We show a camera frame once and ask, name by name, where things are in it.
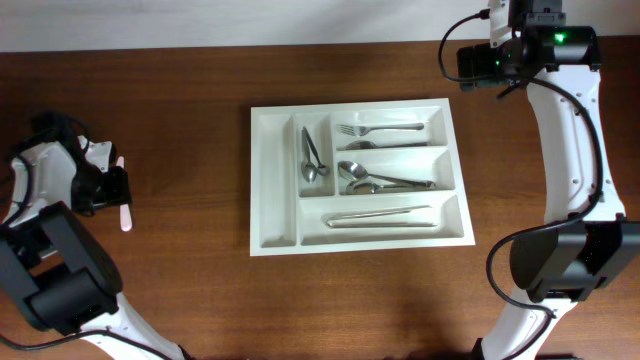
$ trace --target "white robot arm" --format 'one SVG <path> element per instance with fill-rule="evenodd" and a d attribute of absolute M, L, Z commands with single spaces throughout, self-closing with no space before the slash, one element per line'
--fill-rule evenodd
<path fill-rule="evenodd" d="M 13 202 L 0 232 L 0 284 L 39 330 L 73 334 L 114 359 L 190 359 L 131 307 L 115 264 L 69 210 L 92 215 L 131 202 L 126 172 L 110 166 L 113 144 L 77 136 L 74 121 L 42 114 L 32 119 L 36 135 L 16 148 Z M 62 264 L 38 276 L 29 273 L 55 253 Z"/>
<path fill-rule="evenodd" d="M 606 286 L 635 256 L 640 227 L 626 222 L 609 171 L 600 124 L 600 63 L 593 29 L 564 26 L 561 0 L 491 0 L 489 8 L 491 42 L 458 52 L 462 78 L 451 78 L 444 68 L 443 73 L 463 83 L 463 90 L 509 81 L 510 87 L 499 97 L 526 88 L 543 151 L 545 224 L 560 225 L 576 214 L 583 215 L 575 224 L 567 224 L 570 226 L 511 238 L 518 237 L 510 258 L 517 285 L 511 299 L 546 308 L 554 317 L 507 304 L 473 354 L 474 359 L 533 360 L 560 318 L 592 290 Z M 476 18 L 487 18 L 487 12 Z M 554 85 L 568 96 L 553 89 Z"/>

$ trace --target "white wall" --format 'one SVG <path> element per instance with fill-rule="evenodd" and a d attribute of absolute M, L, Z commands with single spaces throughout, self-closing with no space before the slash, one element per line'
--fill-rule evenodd
<path fill-rule="evenodd" d="M 487 0 L 0 0 L 0 51 L 437 40 Z M 569 25 L 640 34 L 640 1 L 565 0 Z M 452 38 L 488 37 L 474 21 Z"/>

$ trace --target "cutlery tray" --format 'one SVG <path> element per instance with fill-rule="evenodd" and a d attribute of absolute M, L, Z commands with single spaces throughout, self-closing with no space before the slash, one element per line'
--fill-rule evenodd
<path fill-rule="evenodd" d="M 423 124 L 421 130 L 374 130 L 362 137 L 341 132 L 340 125 Z M 311 184 L 301 172 L 302 128 L 306 127 L 320 161 L 330 168 Z M 379 148 L 347 150 L 355 141 Z M 394 147 L 428 143 L 427 146 Z M 352 161 L 369 174 L 433 181 L 434 190 L 350 195 L 350 181 L 338 163 Z M 313 154 L 311 162 L 317 164 Z M 369 177 L 364 182 L 391 185 Z M 429 206 L 416 221 L 433 227 L 340 228 L 327 218 L 378 210 Z M 392 215 L 366 221 L 411 220 Z M 460 160 L 447 99 L 261 107 L 251 110 L 252 256 L 431 246 L 474 245 Z"/>

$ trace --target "brown wooden surface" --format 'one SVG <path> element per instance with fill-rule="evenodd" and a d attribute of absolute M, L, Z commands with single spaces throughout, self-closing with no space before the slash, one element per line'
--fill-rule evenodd
<path fill-rule="evenodd" d="M 452 42 L 447 56 L 469 42 Z M 544 170 L 526 95 L 461 93 L 437 43 L 0 55 L 0 139 L 43 109 L 84 119 L 127 159 L 135 230 L 118 209 L 83 219 L 117 263 L 132 305 L 198 358 L 401 358 L 468 351 L 504 303 L 484 274 L 490 247 L 542 221 Z M 601 112 L 609 164 L 640 219 L 640 38 L 602 40 Z M 249 257 L 252 106 L 449 98 L 476 246 Z M 511 287 L 503 251 L 495 266 Z M 640 261 L 563 319 L 543 353 L 640 358 Z M 31 329 L 0 295 L 0 332 Z M 106 359 L 84 342 L 2 359 Z"/>

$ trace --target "silver cutlery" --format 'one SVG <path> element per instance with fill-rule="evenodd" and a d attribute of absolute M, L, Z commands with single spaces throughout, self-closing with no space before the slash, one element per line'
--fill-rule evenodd
<path fill-rule="evenodd" d="M 316 181 L 316 176 L 318 175 L 318 168 L 311 162 L 311 154 L 309 154 L 309 141 L 308 141 L 307 129 L 302 128 L 302 154 L 303 159 L 301 163 L 301 171 L 302 178 L 305 179 L 309 184 L 312 184 Z"/>
<path fill-rule="evenodd" d="M 383 126 L 353 126 L 338 124 L 341 133 L 351 136 L 365 136 L 374 130 L 418 131 L 424 129 L 423 123 Z"/>
<path fill-rule="evenodd" d="M 326 167 L 324 164 L 322 164 L 320 162 L 320 157 L 318 156 L 318 150 L 316 150 L 316 146 L 313 144 L 313 140 L 311 140 L 311 136 L 309 135 L 309 131 L 307 130 L 306 127 L 302 128 L 302 132 L 303 134 L 305 134 L 307 136 L 307 142 L 309 143 L 309 147 L 311 148 L 311 152 L 313 153 L 313 156 L 316 157 L 316 161 L 318 162 L 318 174 L 321 176 L 327 176 L 330 173 L 330 170 L 328 167 Z"/>
<path fill-rule="evenodd" d="M 435 190 L 436 184 L 433 181 L 412 181 L 412 180 L 403 180 L 396 179 L 388 176 L 376 175 L 367 172 L 367 169 L 353 161 L 340 161 L 338 163 L 338 172 L 340 176 L 349 180 L 349 181 L 359 181 L 364 180 L 368 177 L 389 181 L 398 185 L 403 185 L 407 187 L 411 187 L 414 189 L 422 189 L 422 190 Z"/>
<path fill-rule="evenodd" d="M 379 185 L 376 183 L 353 181 L 347 185 L 347 195 L 367 195 L 379 193 L 397 193 L 411 191 L 410 187 L 404 185 Z"/>
<path fill-rule="evenodd" d="M 379 222 L 379 223 L 336 223 L 341 220 L 350 219 L 362 219 L 398 214 L 409 214 L 416 210 L 431 208 L 429 205 L 412 206 L 390 210 L 368 211 L 355 214 L 346 215 L 334 215 L 329 217 L 325 221 L 325 225 L 331 229 L 348 229 L 348 228 L 384 228 L 384 227 L 435 227 L 436 225 L 430 222 L 408 222 L 408 221 L 394 221 L 394 222 Z"/>
<path fill-rule="evenodd" d="M 357 140 L 347 145 L 346 150 L 370 150 L 370 149 L 392 149 L 392 148 L 403 148 L 403 147 L 414 147 L 414 146 L 431 146 L 431 143 L 428 141 L 411 143 L 411 144 L 399 144 L 399 145 L 385 145 L 379 146 L 375 143 L 367 140 Z"/>

